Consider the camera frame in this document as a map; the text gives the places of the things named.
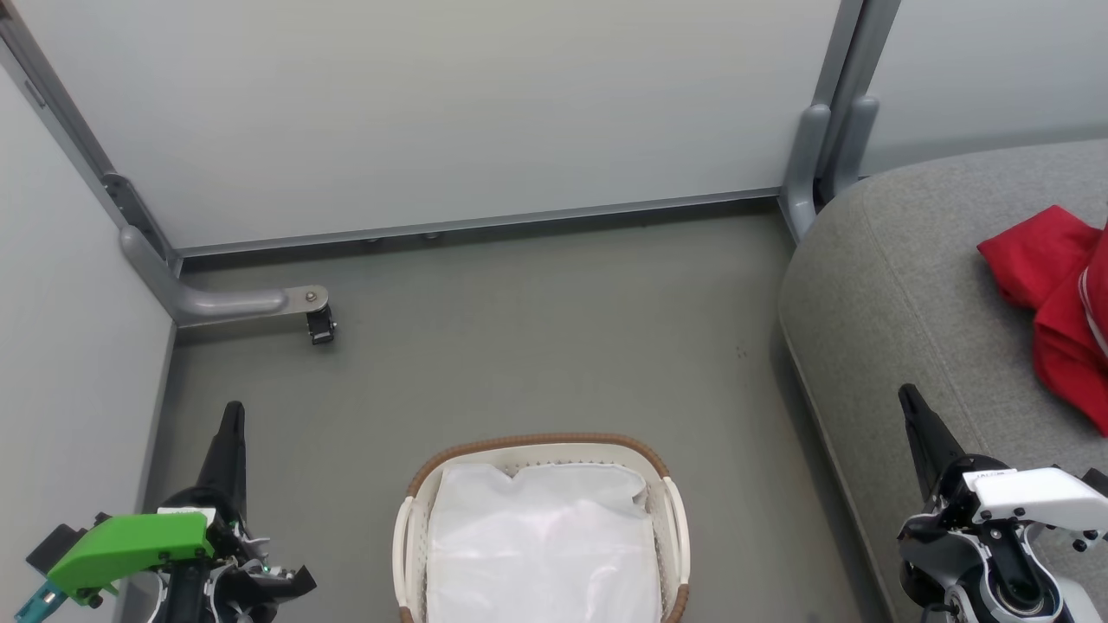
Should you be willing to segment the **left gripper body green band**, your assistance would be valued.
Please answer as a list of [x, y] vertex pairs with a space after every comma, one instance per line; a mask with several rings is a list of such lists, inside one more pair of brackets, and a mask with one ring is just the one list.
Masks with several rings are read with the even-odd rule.
[[151, 622], [271, 622], [315, 591], [308, 568], [273, 565], [246, 519], [225, 520], [199, 493], [191, 486], [152, 513], [100, 513], [90, 529], [57, 527], [45, 540], [45, 612], [68, 601], [100, 607], [143, 573], [158, 584]]

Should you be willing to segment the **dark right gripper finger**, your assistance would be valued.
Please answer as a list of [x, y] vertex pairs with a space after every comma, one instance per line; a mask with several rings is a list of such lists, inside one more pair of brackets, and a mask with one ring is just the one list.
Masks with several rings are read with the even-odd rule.
[[950, 499], [966, 452], [950, 432], [938, 413], [931, 409], [919, 387], [906, 382], [899, 387], [899, 406], [917, 474], [919, 492], [927, 504]]

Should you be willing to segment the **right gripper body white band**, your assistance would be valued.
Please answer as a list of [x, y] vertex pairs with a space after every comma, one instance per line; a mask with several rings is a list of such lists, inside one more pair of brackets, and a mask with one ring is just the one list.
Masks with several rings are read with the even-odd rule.
[[1033, 527], [1067, 530], [1084, 551], [1105, 539], [1105, 476], [1083, 478], [1057, 466], [1005, 468], [966, 455], [950, 499], [927, 504], [899, 529], [904, 568], [917, 575], [966, 575], [1001, 565], [1006, 575], [1035, 568]]

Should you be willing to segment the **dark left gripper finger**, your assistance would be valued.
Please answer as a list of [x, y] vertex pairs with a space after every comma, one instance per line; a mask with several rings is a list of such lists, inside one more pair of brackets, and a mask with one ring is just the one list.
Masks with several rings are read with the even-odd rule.
[[196, 488], [202, 500], [225, 520], [244, 520], [247, 496], [246, 411], [238, 400], [227, 402], [216, 435], [199, 470]]

